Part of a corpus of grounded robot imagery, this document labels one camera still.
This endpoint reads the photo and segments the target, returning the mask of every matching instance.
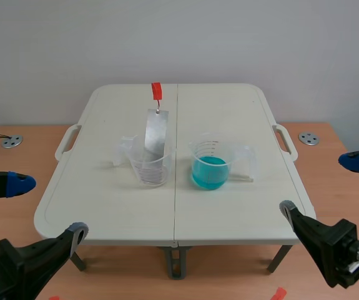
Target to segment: plastic measuring cup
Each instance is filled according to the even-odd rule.
[[[255,179],[257,160],[251,147],[230,142],[223,134],[204,133],[190,142],[189,148],[193,155],[192,177],[202,188],[222,186],[229,178],[233,163],[240,159],[248,160],[244,178]]]
[[[173,149],[169,137],[165,140],[164,156],[156,161],[144,162],[144,138],[122,137],[113,156],[113,164],[121,165],[125,158],[130,161],[141,184],[160,186],[167,182],[172,169]]]

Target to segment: red clip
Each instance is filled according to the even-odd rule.
[[[162,89],[161,89],[161,83],[159,82],[153,82],[152,83],[152,90],[153,90],[153,99],[154,100],[161,100],[162,99]]]
[[[277,289],[276,294],[273,295],[271,300],[283,300],[285,298],[286,294],[287,294],[286,290],[284,290],[280,287]]]

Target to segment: table handle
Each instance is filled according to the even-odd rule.
[[[283,139],[283,142],[286,146],[287,151],[290,153],[290,157],[293,161],[296,161],[298,158],[298,152],[296,150],[296,147],[294,146],[294,143],[289,135],[289,132],[286,128],[284,128],[282,125],[277,124],[275,126],[275,130],[280,134],[280,136]]]
[[[67,129],[66,133],[62,137],[60,145],[57,147],[56,153],[54,154],[54,157],[57,159],[57,161],[60,161],[63,153],[67,151],[68,145],[71,143],[72,138],[74,137],[75,133],[80,130],[80,128],[80,125],[75,124]]]

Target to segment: wooden table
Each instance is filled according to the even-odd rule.
[[[328,124],[289,123],[299,153],[297,169],[315,207],[318,219],[335,224],[345,218],[358,226],[359,174],[337,163],[346,152]],[[0,199],[0,239],[15,246],[39,240],[34,229],[36,206],[57,162],[54,152],[68,126],[0,127],[2,134],[22,134],[24,142],[12,149],[0,145],[0,171],[16,171],[36,178],[30,193]],[[313,131],[317,146],[298,141],[301,131]],[[359,281],[353,287],[331,289],[305,248],[294,246],[273,274],[266,271],[279,246],[201,246],[191,249],[188,275],[168,279],[162,252],[154,247],[80,246],[88,263],[79,272],[71,262],[50,280],[38,299],[58,295],[62,300],[89,299],[270,299],[281,286],[286,300],[359,299]]]

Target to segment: blue liquid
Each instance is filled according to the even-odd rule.
[[[204,156],[200,158],[208,164],[225,164],[223,159],[213,156]],[[217,189],[228,179],[228,166],[209,166],[197,159],[194,161],[192,168],[193,180],[202,188]]]

